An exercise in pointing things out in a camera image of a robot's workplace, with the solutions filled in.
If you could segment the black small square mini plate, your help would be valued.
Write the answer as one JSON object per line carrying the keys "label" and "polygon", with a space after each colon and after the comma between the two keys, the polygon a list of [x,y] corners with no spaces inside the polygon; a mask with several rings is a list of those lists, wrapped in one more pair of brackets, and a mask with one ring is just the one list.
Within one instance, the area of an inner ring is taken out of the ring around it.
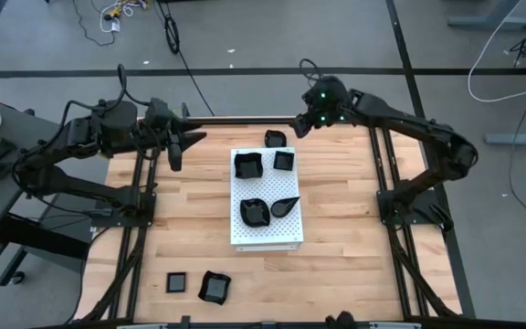
{"label": "black small square mini plate", "polygon": [[186,273],[185,272],[168,272],[166,278],[166,292],[180,293],[185,292]]}
{"label": "black small square mini plate", "polygon": [[295,154],[290,152],[276,151],[273,168],[283,171],[292,171],[294,166]]}

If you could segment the black teardrop mini plate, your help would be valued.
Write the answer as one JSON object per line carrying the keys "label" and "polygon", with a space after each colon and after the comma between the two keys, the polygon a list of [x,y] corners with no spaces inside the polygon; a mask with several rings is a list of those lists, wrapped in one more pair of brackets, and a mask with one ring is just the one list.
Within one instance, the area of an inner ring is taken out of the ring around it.
{"label": "black teardrop mini plate", "polygon": [[283,198],[275,201],[271,208],[271,215],[274,218],[284,218],[297,205],[300,198],[298,196]]}

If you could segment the person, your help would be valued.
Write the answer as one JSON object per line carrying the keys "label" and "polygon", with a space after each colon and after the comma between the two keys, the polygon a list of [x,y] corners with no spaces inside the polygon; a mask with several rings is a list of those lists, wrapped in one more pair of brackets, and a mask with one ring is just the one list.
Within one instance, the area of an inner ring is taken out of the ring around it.
{"label": "person", "polygon": [[329,329],[356,329],[356,321],[348,311],[341,311],[337,317],[328,315],[325,323]]}

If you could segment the black wavy square mini plate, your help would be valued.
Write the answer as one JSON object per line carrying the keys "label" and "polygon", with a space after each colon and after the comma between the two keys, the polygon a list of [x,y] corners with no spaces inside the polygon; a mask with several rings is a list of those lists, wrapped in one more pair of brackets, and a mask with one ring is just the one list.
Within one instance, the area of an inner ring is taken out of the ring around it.
{"label": "black wavy square mini plate", "polygon": [[264,169],[260,153],[236,154],[234,166],[235,178],[250,179],[263,176]]}
{"label": "black wavy square mini plate", "polygon": [[225,303],[232,279],[225,274],[207,271],[203,277],[198,298],[218,305]]}

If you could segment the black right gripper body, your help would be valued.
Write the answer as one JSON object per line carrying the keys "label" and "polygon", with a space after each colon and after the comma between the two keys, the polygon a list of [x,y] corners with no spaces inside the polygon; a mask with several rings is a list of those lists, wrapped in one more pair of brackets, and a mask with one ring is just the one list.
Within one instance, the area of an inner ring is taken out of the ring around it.
{"label": "black right gripper body", "polygon": [[320,129],[321,122],[316,108],[317,92],[312,89],[307,90],[302,99],[306,104],[306,111],[297,114],[289,126],[293,129],[297,138],[304,138],[312,129]]}

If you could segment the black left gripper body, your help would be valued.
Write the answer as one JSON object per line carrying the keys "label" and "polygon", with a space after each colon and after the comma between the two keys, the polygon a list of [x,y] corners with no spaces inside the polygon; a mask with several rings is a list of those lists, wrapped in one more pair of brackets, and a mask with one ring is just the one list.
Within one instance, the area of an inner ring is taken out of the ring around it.
{"label": "black left gripper body", "polygon": [[157,114],[151,127],[161,150],[166,150],[168,162],[174,172],[182,170],[182,126],[176,116]]}

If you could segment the black leaf-shaped mini plate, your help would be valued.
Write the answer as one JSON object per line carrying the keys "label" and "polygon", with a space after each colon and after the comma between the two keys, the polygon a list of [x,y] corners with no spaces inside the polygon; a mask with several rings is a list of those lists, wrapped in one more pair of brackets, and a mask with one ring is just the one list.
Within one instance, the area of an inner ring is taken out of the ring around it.
{"label": "black leaf-shaped mini plate", "polygon": [[260,198],[241,200],[239,212],[243,223],[250,228],[268,227],[270,225],[268,205]]}
{"label": "black leaf-shaped mini plate", "polygon": [[267,130],[264,136],[267,148],[280,148],[287,146],[287,136],[282,131]]}

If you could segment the white perforated shelf rack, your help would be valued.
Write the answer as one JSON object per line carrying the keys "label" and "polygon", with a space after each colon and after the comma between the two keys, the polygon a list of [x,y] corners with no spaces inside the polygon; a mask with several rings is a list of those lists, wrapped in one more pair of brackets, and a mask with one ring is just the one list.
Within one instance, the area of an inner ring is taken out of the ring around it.
{"label": "white perforated shelf rack", "polygon": [[[230,244],[238,252],[296,250],[304,241],[300,203],[283,218],[270,217],[267,227],[251,228],[240,216],[243,199],[259,198],[271,206],[274,202],[300,196],[298,169],[273,167],[278,148],[239,148],[230,151]],[[260,178],[236,177],[235,158],[240,154],[261,155],[263,173]]]}

